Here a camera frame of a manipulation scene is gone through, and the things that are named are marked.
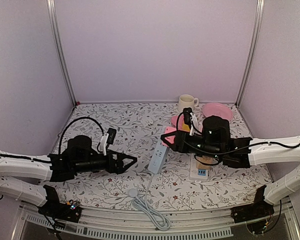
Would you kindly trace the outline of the pink plug adapter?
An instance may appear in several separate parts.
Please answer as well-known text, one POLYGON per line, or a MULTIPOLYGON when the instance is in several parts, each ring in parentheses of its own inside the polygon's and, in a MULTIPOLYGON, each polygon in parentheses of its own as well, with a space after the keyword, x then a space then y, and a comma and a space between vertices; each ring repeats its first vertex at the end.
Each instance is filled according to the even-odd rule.
MULTIPOLYGON (((168 133, 172 133, 172 132, 175 132, 176 131, 176 128, 175 127, 172 127, 172 126, 166 126, 164 131, 163 131, 163 134, 168 134, 168 133)), ((175 135, 172 135, 172 136, 168 136, 165 138, 166 141, 168 141, 170 144, 174 144, 175 143, 175 135)), ((165 147, 168 147, 168 145, 166 143, 164 143, 162 141, 162 145, 165 146, 165 147)))

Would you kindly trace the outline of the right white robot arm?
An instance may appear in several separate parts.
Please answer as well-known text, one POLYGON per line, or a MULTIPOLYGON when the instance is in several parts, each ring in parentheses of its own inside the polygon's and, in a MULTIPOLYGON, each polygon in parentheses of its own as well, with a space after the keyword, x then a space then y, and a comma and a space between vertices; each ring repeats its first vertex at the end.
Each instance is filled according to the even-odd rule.
POLYGON ((246 169, 268 163, 298 162, 299 165, 279 180, 256 191, 248 213, 259 218, 286 196, 300 189, 300 135, 276 139, 251 137, 231 138, 230 123, 219 116, 203 120, 201 134, 175 130, 162 134, 160 139, 174 152, 216 159, 234 169, 246 169))

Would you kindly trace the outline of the light blue power strip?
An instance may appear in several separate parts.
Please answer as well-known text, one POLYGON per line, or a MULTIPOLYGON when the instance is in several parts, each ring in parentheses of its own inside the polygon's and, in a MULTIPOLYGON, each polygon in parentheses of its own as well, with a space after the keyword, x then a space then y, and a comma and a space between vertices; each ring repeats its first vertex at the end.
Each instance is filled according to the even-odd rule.
POLYGON ((139 197, 139 193, 135 188, 129 190, 129 196, 132 198, 132 206, 143 212, 154 225, 157 231, 168 231, 171 228, 171 221, 164 216, 160 211, 151 207, 148 204, 147 197, 150 190, 150 186, 155 175, 158 175, 162 169, 169 153, 169 148, 163 143, 160 137, 158 137, 156 146, 154 148, 152 157, 148 164, 147 170, 150 172, 150 180, 143 198, 139 197))

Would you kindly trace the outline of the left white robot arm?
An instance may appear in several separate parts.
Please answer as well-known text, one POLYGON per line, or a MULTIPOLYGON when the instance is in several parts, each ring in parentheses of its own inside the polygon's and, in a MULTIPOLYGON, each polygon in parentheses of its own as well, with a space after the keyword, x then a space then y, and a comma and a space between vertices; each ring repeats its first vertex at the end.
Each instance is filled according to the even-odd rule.
POLYGON ((99 153, 92 148, 88 136, 78 135, 68 140, 66 149, 58 154, 14 155, 0 150, 0 194, 44 206, 53 217, 60 217, 65 210, 54 187, 33 185, 21 179, 58 183, 73 180, 79 173, 106 171, 119 175, 137 163, 136 157, 110 150, 109 144, 106 134, 101 138, 99 153))

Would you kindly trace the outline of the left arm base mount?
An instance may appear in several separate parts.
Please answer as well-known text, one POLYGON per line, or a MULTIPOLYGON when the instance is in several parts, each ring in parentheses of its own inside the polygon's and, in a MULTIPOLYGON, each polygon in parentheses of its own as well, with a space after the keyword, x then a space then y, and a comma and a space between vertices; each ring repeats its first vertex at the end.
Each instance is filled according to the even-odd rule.
POLYGON ((43 188, 46 191, 46 203, 38 207, 39 214, 51 217, 54 220, 64 220, 72 223, 79 222, 82 213, 79 201, 71 199, 62 203, 52 186, 44 185, 43 188))

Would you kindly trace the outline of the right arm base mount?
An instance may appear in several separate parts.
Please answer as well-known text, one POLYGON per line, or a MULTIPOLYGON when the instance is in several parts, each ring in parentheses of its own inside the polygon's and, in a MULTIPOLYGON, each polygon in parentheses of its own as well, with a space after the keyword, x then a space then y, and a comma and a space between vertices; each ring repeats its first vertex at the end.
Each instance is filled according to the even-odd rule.
POLYGON ((275 213, 274 204, 269 204, 265 201, 265 188, 266 185, 263 185, 257 189, 253 203, 231 208, 230 216, 235 223, 263 218, 275 213))

